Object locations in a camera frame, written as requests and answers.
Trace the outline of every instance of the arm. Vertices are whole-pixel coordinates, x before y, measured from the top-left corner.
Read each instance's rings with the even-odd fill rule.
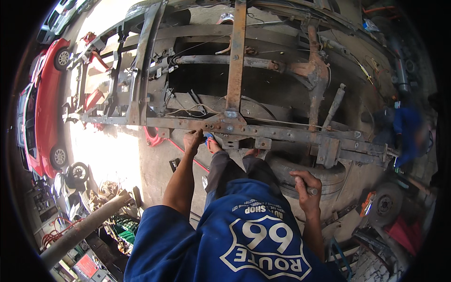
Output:
[[[324,263],[324,245],[320,221],[321,210],[319,208],[321,181],[308,171],[292,171],[290,175],[295,177],[296,190],[299,193],[299,206],[305,213],[305,228],[302,236],[309,249]],[[309,195],[305,184],[318,189],[318,193]]]
[[[200,144],[205,142],[202,129],[185,134],[185,154],[179,166],[169,179],[162,204],[175,209],[189,218],[194,193],[193,159]]]

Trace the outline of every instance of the foot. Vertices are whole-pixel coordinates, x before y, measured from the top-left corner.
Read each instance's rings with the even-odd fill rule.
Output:
[[[258,156],[258,149],[250,149],[249,151],[246,152],[246,156],[251,155],[254,157]]]
[[[222,148],[219,147],[218,142],[216,142],[216,140],[213,139],[212,137],[208,137],[208,143],[210,144],[208,150],[213,154],[216,153],[217,151],[222,151]]]

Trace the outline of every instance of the red car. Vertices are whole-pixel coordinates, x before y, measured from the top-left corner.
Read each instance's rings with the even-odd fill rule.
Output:
[[[70,62],[70,41],[50,45],[33,73],[23,115],[23,139],[28,167],[40,177],[54,178],[67,163],[67,151],[59,138],[59,80]]]

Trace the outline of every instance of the flip-flop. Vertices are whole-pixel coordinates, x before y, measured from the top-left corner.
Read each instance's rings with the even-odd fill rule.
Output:
[[[218,142],[215,140],[215,137],[211,133],[205,133],[203,136],[207,138],[205,140],[205,145],[207,146],[207,149],[210,151],[210,153],[213,154],[213,152],[210,150],[210,143],[213,142],[219,146]]]

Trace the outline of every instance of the rusty vehicle chassis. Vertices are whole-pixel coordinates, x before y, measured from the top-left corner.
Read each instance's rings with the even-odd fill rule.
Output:
[[[307,87],[311,102],[309,123],[296,124],[276,120],[245,119],[240,113],[242,72],[243,66],[249,65],[249,60],[252,63],[252,59],[244,56],[244,41],[253,32],[252,28],[246,27],[246,1],[235,1],[235,20],[231,34],[223,33],[221,30],[230,29],[230,26],[218,25],[217,28],[206,26],[207,29],[215,29],[216,32],[212,31],[211,34],[196,34],[199,31],[199,26],[182,26],[177,27],[178,32],[166,32],[166,34],[172,34],[172,37],[169,35],[167,38],[162,38],[158,34],[165,34],[165,29],[175,31],[175,28],[158,29],[167,3],[167,1],[156,3],[147,10],[117,23],[97,36],[86,47],[85,51],[74,59],[68,69],[74,69],[78,66],[79,71],[81,71],[81,81],[78,83],[77,89],[79,106],[74,111],[68,112],[65,116],[66,121],[76,122],[81,120],[91,123],[158,127],[160,136],[167,138],[171,129],[193,130],[202,128],[204,131],[220,134],[229,143],[253,138],[255,139],[254,147],[260,149],[271,149],[273,140],[306,143],[309,148],[310,146],[317,146],[316,163],[323,164],[326,168],[334,166],[338,158],[373,163],[386,168],[390,159],[396,156],[397,152],[390,150],[387,146],[366,142],[359,131],[321,130],[323,128],[318,125],[318,109],[329,80],[327,65],[320,56],[318,42],[316,42],[316,30],[319,21],[312,19],[306,26],[310,49],[308,62],[285,65],[280,62],[255,58],[255,61],[260,63],[255,66],[290,73],[297,76],[298,80]],[[141,34],[128,38],[130,27],[140,21],[143,21]],[[87,60],[90,52],[97,50],[100,53],[106,47],[108,38],[115,34],[119,35],[118,49],[101,55],[102,58],[113,55],[115,61],[111,68],[110,91],[104,102],[105,109],[103,114],[98,116],[97,108],[86,111],[84,103],[80,102],[84,101]],[[175,63],[183,63],[182,58],[173,57],[175,39],[196,35],[215,36],[214,39],[218,39],[217,42],[225,42],[224,39],[227,40],[227,38],[224,37],[230,35],[231,50],[228,62],[230,66],[225,110],[206,119],[167,117],[161,114],[157,117],[149,117],[148,105],[164,110],[165,99],[167,99],[168,94],[167,75],[174,71]],[[132,49],[137,49],[137,53],[133,67],[133,80],[130,85],[128,108],[124,114],[121,110],[123,105],[118,103],[117,84],[121,54]],[[156,62],[156,66],[151,67],[152,61]]]

